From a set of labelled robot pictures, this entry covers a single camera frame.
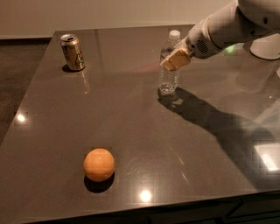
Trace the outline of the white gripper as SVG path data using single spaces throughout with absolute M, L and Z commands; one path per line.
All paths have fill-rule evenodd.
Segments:
M 175 50 L 160 63 L 160 66 L 167 71 L 177 71 L 181 67 L 187 66 L 191 62 L 192 56 L 207 59 L 221 51 L 210 36 L 209 18 L 197 23 L 174 48 Z

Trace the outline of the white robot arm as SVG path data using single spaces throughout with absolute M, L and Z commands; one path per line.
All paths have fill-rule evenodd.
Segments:
M 160 66 L 177 71 L 188 65 L 192 57 L 207 59 L 234 44 L 279 31 L 280 0 L 233 0 L 197 23 Z

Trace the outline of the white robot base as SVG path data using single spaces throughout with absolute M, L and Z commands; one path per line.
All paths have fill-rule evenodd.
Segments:
M 280 34 L 276 33 L 254 40 L 250 52 L 263 60 L 278 60 L 280 58 Z

